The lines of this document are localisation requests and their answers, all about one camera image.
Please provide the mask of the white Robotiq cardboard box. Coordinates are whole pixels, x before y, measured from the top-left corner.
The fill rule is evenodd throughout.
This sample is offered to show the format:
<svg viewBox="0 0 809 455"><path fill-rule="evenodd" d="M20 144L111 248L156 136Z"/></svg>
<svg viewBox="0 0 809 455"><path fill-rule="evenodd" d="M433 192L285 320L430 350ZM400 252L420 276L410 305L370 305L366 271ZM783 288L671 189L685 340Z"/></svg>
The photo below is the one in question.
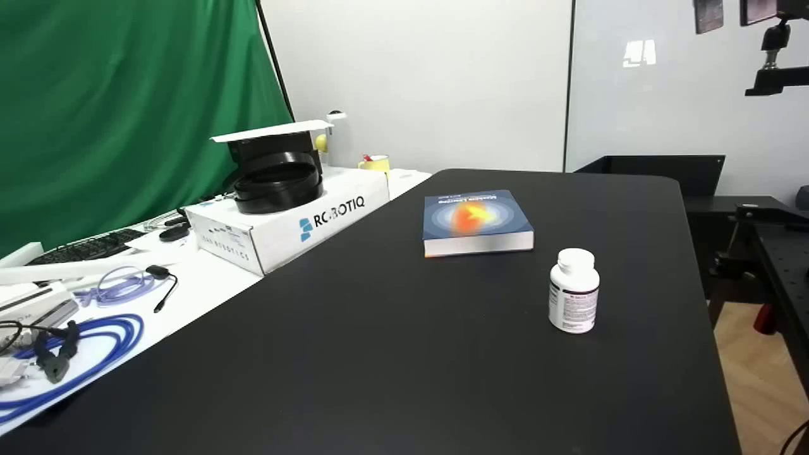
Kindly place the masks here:
<svg viewBox="0 0 809 455"><path fill-rule="evenodd" d="M246 215L232 196L216 196L185 209L200 248L247 271L269 276L304 254L389 200L385 171L329 166L323 194L314 203Z"/></svg>

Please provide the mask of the black keyboard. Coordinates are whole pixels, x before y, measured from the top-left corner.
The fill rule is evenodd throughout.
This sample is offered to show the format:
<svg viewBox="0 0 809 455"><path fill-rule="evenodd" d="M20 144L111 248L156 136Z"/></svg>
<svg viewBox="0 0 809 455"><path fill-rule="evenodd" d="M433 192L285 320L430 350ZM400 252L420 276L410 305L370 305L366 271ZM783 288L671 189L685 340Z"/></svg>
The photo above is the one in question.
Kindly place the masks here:
<svg viewBox="0 0 809 455"><path fill-rule="evenodd" d="M85 239L73 239L68 245L59 245L32 257L32 264L111 257L117 252L125 252L130 239L137 239L137 237L142 237L142 230L126 227L126 230L114 230L114 233L104 233Z"/></svg>

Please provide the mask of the blue book with orange cover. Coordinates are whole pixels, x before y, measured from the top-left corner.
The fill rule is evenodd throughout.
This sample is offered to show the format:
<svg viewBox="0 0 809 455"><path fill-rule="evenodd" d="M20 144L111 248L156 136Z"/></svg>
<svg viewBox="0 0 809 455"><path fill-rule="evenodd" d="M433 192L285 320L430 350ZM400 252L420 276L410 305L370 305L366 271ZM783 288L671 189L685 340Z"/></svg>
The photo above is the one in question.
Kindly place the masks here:
<svg viewBox="0 0 809 455"><path fill-rule="evenodd" d="M428 257L521 252L534 248L534 225L510 189L428 194L422 245Z"/></svg>

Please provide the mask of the black graduation cap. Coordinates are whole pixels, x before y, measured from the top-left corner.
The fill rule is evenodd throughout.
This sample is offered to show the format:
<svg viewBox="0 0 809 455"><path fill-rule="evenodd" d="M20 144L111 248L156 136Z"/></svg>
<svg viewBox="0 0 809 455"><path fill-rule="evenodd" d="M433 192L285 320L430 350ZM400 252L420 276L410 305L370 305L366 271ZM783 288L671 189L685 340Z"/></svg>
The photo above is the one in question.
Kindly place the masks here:
<svg viewBox="0 0 809 455"><path fill-rule="evenodd" d="M246 215L302 206L323 192L323 166L314 136L329 130L323 118L289 120L217 134L236 162L236 205Z"/></svg>

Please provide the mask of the green backdrop screen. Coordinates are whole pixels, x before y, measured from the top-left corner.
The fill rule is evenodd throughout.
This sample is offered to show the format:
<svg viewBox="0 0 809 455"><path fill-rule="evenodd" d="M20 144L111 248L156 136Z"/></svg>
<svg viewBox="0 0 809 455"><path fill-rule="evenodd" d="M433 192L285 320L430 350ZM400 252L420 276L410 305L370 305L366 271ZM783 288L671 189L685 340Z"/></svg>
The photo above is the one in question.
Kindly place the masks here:
<svg viewBox="0 0 809 455"><path fill-rule="evenodd" d="M212 196L289 118L255 0L0 0L0 249Z"/></svg>

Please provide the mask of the white pill bottle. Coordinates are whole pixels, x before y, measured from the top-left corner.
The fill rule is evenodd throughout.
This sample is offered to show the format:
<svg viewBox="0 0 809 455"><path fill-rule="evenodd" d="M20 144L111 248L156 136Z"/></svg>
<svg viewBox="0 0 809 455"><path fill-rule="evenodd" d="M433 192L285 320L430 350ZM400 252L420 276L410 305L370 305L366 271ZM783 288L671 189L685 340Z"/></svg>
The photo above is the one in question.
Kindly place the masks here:
<svg viewBox="0 0 809 455"><path fill-rule="evenodd" d="M564 334L590 334L596 323L600 272L583 248L556 254L548 282L548 320Z"/></svg>

